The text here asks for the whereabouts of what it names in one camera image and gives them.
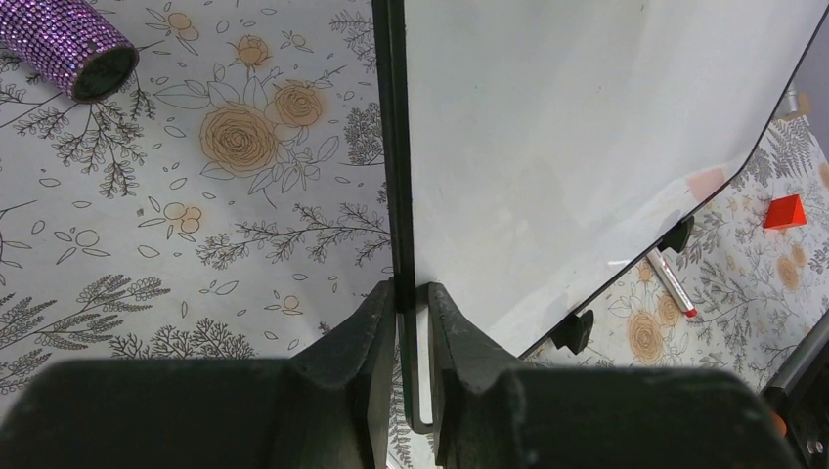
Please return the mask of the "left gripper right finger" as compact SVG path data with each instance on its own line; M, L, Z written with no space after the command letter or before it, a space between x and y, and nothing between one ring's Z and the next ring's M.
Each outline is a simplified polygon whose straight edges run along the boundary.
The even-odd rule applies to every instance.
M536 370L475 326L441 283L427 285L436 463L536 468L527 438L528 378Z

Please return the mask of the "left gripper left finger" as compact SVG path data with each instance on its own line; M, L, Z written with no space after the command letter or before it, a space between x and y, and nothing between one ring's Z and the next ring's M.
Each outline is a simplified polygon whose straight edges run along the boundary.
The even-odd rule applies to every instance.
M383 280L292 359L288 467L385 467L394 350L394 287Z

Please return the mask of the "white whiteboard black frame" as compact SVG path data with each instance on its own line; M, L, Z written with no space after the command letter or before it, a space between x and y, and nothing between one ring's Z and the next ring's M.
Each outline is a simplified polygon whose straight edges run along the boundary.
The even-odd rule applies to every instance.
M425 288L535 350L742 173L824 1L375 1L406 417Z

